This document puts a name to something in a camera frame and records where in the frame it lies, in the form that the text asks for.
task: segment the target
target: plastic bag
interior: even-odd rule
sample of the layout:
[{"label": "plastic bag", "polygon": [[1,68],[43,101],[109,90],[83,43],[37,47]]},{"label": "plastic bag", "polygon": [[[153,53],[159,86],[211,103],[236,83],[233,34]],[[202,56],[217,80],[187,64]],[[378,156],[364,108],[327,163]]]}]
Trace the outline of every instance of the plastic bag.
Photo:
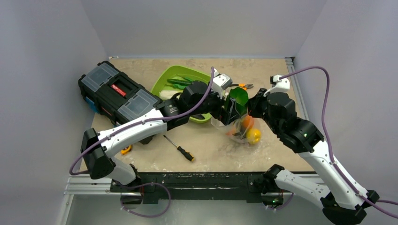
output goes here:
[{"label": "plastic bag", "polygon": [[211,124],[237,143],[257,144],[261,140],[260,125],[257,120],[248,114],[228,125],[211,118]]}]

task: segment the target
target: yellow fruit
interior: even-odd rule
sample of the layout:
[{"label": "yellow fruit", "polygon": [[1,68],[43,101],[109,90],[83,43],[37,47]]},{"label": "yellow fruit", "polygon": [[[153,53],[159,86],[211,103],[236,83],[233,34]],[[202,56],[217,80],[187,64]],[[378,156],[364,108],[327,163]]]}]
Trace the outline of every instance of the yellow fruit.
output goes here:
[{"label": "yellow fruit", "polygon": [[249,129],[246,132],[246,138],[249,144],[256,144],[261,139],[261,131],[255,128]]}]

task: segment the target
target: white wall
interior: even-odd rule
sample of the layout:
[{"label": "white wall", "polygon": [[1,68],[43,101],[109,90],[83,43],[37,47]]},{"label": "white wall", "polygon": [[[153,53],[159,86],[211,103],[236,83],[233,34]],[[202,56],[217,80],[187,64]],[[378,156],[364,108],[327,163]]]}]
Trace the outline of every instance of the white wall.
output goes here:
[{"label": "white wall", "polygon": [[[397,21],[396,0],[329,0],[294,61],[296,69],[320,65],[329,71],[325,117],[335,154],[363,186],[395,200]],[[321,128],[324,74],[298,76],[309,118]],[[396,224],[381,213],[375,216]]]},{"label": "white wall", "polygon": [[52,225],[92,112],[77,80],[106,55],[79,0],[0,3],[0,220]]},{"label": "white wall", "polygon": [[82,0],[108,55],[290,57],[326,0]]}]

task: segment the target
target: green tray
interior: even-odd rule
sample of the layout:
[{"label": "green tray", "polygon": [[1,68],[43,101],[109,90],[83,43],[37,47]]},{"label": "green tray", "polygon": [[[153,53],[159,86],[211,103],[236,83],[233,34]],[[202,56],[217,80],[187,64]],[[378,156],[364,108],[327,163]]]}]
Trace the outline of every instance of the green tray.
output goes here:
[{"label": "green tray", "polygon": [[[166,69],[166,71],[164,71],[164,73],[158,78],[155,85],[152,87],[151,93],[156,96],[159,96],[159,92],[161,92],[162,90],[178,90],[182,92],[183,90],[166,86],[166,84],[168,83],[167,79],[184,80],[182,77],[188,77],[195,81],[203,81],[205,83],[208,83],[210,81],[210,75],[204,74],[202,72],[187,67],[175,65],[169,67],[168,69]],[[202,116],[205,117],[203,120],[199,120],[192,117],[190,117],[189,119],[196,123],[205,123],[209,121],[212,117],[209,113],[203,114]]]}]

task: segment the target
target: toolbox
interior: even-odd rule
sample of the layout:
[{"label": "toolbox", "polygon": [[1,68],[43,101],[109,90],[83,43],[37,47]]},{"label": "toolbox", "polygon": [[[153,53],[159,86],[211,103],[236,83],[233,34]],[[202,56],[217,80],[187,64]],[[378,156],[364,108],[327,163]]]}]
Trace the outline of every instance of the toolbox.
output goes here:
[{"label": "toolbox", "polygon": [[[90,108],[107,116],[115,126],[143,116],[162,102],[108,61],[82,75],[78,84]],[[148,137],[140,142],[148,144],[151,139]]]}]

